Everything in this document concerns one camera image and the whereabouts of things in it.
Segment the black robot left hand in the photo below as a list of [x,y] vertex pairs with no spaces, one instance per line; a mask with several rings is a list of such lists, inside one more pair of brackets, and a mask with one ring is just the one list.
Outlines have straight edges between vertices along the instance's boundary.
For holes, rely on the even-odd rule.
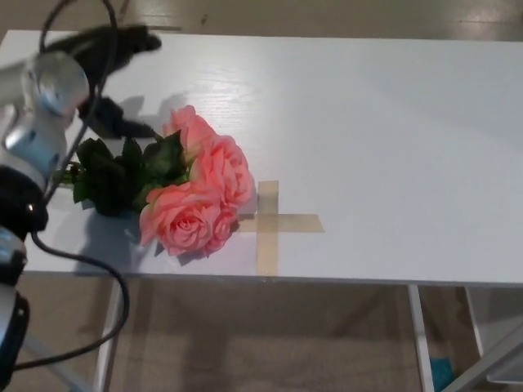
[[90,96],[78,107],[78,117],[99,137],[119,140],[124,137],[154,138],[156,132],[149,125],[126,119],[123,109],[109,97],[100,98],[94,114],[92,108],[96,86],[104,76],[126,67],[138,54],[157,51],[162,42],[144,24],[131,24],[118,29],[117,41],[112,41],[114,30],[100,25],[46,45],[46,52],[62,51],[72,56],[87,76]]

